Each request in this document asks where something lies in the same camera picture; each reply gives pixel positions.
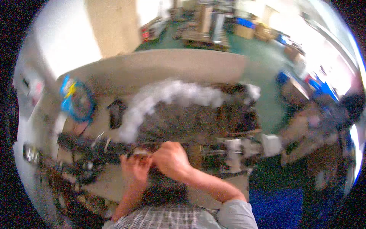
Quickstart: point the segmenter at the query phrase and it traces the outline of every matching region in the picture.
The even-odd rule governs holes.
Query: light
[[[356,125],[353,124],[350,129],[351,139],[355,144],[355,154],[356,154],[356,167],[355,167],[355,180],[357,179],[358,173],[360,172],[361,164],[362,164],[362,152],[360,150],[359,142],[358,142],[358,133]]]

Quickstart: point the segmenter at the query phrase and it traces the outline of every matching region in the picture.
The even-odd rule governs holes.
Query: white container
[[[262,134],[262,144],[265,157],[272,157],[281,153],[281,140],[274,134]]]
[[[259,153],[259,144],[252,143],[250,139],[243,139],[242,146],[244,147],[244,158],[250,158]]]

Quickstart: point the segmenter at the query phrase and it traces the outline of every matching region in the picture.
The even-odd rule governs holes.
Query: blue box
[[[255,24],[249,20],[246,20],[244,18],[237,18],[236,23],[251,29],[255,29]]]

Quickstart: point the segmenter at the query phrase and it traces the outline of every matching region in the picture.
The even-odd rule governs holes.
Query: blue object
[[[276,191],[250,190],[255,221],[260,229],[296,229],[302,218],[303,192],[301,189]]]
[[[242,25],[242,26],[245,26],[245,27],[248,27],[248,28],[251,28],[251,29],[255,29],[255,24],[249,20],[246,20],[244,18],[237,18],[236,19],[236,23],[238,25]]]
[[[292,75],[288,71],[281,70],[276,77],[276,81],[280,85],[284,85],[290,78],[292,78]]]
[[[287,43],[287,37],[284,35],[279,34],[278,37],[276,38],[276,40],[281,43],[281,44],[286,44]]]
[[[85,84],[66,75],[60,88],[60,94],[64,96],[61,103],[63,111],[68,112],[77,122],[92,122],[96,102],[92,92]]]
[[[316,82],[314,79],[309,79],[308,83],[315,88],[315,92],[312,95],[313,99],[323,94],[329,94],[335,102],[338,102],[338,97],[335,91],[327,84],[327,82],[323,83],[320,80]]]

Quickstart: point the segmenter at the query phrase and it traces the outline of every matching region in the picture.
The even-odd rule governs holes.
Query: blue bin
[[[279,43],[281,43],[281,44],[286,44],[286,39],[284,39],[285,38],[285,36],[283,36],[283,35],[278,35],[278,37],[277,37],[277,41],[279,42]]]
[[[289,72],[281,70],[276,77],[276,81],[280,85],[284,85],[290,78],[292,78],[292,75]]]
[[[245,27],[248,27],[248,28],[251,28],[251,29],[255,29],[255,24],[251,21],[248,21],[248,20],[244,19],[244,18],[237,18],[236,23],[238,25],[242,25],[242,26],[245,26]]]

